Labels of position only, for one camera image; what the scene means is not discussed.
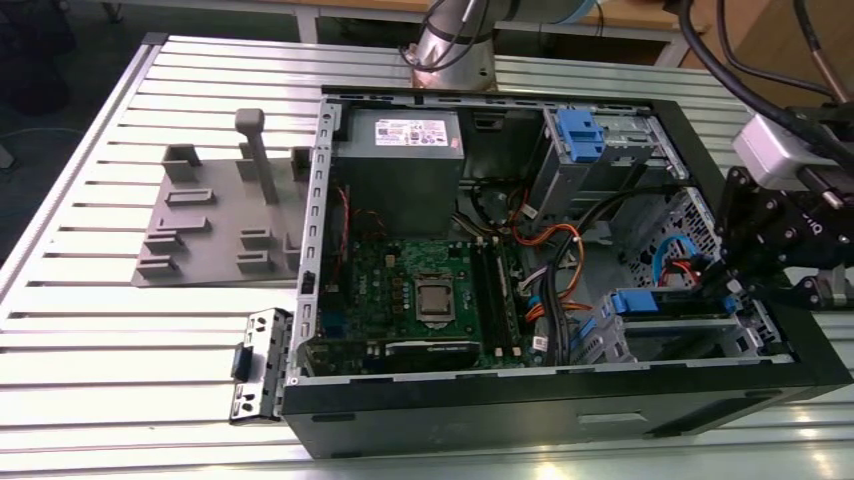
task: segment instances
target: blue wire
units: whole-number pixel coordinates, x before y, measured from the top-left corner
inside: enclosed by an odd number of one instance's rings
[[[691,256],[699,254],[699,249],[696,248],[696,245],[693,245],[693,242],[685,235],[671,235],[664,240],[661,240],[661,244],[657,246],[657,250],[655,250],[655,255],[652,256],[652,286],[657,285],[657,282],[661,278],[664,255],[667,255],[667,249],[669,248],[669,244],[676,240],[680,241],[681,244],[685,246]]]

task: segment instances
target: ram slot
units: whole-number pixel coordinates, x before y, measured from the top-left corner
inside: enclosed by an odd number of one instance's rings
[[[475,303],[477,304],[477,319],[480,321],[480,333],[483,335],[484,350],[497,353],[499,341],[496,338],[497,328],[495,325],[496,312],[491,300],[488,261],[483,252],[484,246],[472,244],[469,247],[471,275],[475,289]]]
[[[485,261],[485,276],[488,281],[489,302],[492,305],[492,324],[497,333],[497,346],[501,347],[503,353],[509,355],[512,352],[512,335],[507,326],[507,308],[504,297],[501,296],[501,271],[499,270],[497,255],[493,245],[483,247],[483,258]]]
[[[507,333],[507,348],[512,352],[512,356],[521,355],[521,349],[519,348],[519,327],[516,319],[516,307],[512,300],[512,292],[508,288],[509,276],[507,274],[507,257],[504,255],[504,248],[500,240],[493,239],[495,242],[495,262],[497,266],[499,278],[501,281],[501,325]]]

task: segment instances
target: motherboard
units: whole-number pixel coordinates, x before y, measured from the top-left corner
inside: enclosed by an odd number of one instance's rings
[[[337,291],[321,303],[314,374],[528,366],[516,254],[497,238],[353,243]]]

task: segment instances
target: sticker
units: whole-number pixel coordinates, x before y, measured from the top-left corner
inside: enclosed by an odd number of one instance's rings
[[[545,352],[548,350],[548,337],[533,337],[531,347],[539,352]]]
[[[531,220],[533,220],[533,218],[536,217],[536,209],[533,207],[531,207],[527,203],[524,205],[521,205],[521,213]]]
[[[395,147],[447,147],[448,133],[444,128],[444,121],[377,120],[376,145]]]

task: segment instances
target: wooden table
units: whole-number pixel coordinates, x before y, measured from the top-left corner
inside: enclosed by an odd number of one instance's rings
[[[688,46],[679,33],[676,17],[661,10],[661,3],[639,2],[637,0],[600,1],[604,13],[601,35],[612,38],[661,42],[664,47],[655,65],[677,67],[688,51]],[[117,5],[101,3],[105,7]],[[121,0],[120,3],[293,15],[298,26],[300,41],[316,44],[318,43],[316,26],[318,17],[420,23],[431,0]],[[497,22],[496,28],[595,36],[597,34],[597,16],[597,10],[593,8],[587,16],[571,25]],[[695,18],[695,26],[697,30],[703,31],[707,28],[707,23]]]

